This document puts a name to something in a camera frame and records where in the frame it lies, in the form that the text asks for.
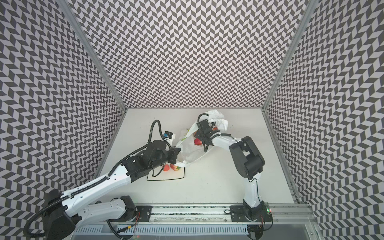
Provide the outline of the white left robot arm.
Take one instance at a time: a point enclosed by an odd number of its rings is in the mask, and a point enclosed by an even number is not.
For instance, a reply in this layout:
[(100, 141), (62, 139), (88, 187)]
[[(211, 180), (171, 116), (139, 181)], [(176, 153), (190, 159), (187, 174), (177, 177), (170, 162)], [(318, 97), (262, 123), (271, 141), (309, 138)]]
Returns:
[(138, 210), (130, 196), (107, 203), (97, 203), (97, 200), (146, 177), (157, 167), (176, 163), (180, 151), (169, 147), (166, 141), (155, 140), (139, 149), (136, 155), (123, 158), (109, 173), (87, 184), (63, 193), (51, 191), (45, 197), (48, 209), (42, 214), (45, 238), (62, 240), (82, 226), (105, 220), (135, 221)]

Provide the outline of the white plastic bag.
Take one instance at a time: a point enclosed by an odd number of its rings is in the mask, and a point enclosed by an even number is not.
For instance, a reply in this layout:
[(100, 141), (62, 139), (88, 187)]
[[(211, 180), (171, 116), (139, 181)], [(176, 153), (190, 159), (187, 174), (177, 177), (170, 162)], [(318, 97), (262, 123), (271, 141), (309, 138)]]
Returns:
[[(228, 129), (228, 121), (218, 110), (210, 110), (203, 113), (199, 120), (200, 122), (207, 120), (210, 127), (213, 127), (214, 130), (218, 129), (221, 132), (225, 132)], [(198, 120), (195, 120), (189, 129), (183, 129), (181, 131), (180, 139), (176, 144), (176, 148), (181, 149), (178, 154), (177, 167), (185, 168), (202, 158), (208, 152), (204, 151), (202, 141), (196, 137), (198, 130)]]

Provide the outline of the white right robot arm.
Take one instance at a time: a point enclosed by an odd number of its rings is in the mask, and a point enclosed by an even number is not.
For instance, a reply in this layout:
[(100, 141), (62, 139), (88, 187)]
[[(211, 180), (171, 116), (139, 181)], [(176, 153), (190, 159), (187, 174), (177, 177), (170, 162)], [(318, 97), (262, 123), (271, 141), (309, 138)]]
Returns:
[(207, 119), (198, 118), (197, 127), (195, 137), (202, 142), (205, 153), (210, 146), (230, 152), (236, 170), (245, 179), (243, 214), (248, 221), (264, 223), (269, 212), (260, 195), (259, 181), (265, 159), (252, 138), (246, 136), (237, 139), (217, 129), (215, 124), (209, 123)]

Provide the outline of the red fake strawberry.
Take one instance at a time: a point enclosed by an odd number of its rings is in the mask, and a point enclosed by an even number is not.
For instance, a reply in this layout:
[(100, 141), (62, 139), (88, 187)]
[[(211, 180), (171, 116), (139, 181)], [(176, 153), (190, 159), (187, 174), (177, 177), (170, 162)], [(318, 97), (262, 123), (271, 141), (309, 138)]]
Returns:
[(169, 170), (170, 170), (170, 166), (169, 166), (169, 165), (165, 165), (163, 171), (164, 171), (164, 172), (167, 172), (167, 171), (169, 171)]
[(199, 140), (199, 139), (197, 139), (197, 138), (194, 139), (194, 144), (195, 144), (196, 146), (202, 146), (202, 145), (203, 145), (202, 141)]
[(178, 167), (176, 165), (173, 165), (173, 164), (170, 164), (170, 168), (174, 171), (179, 171), (181, 169), (181, 167)]

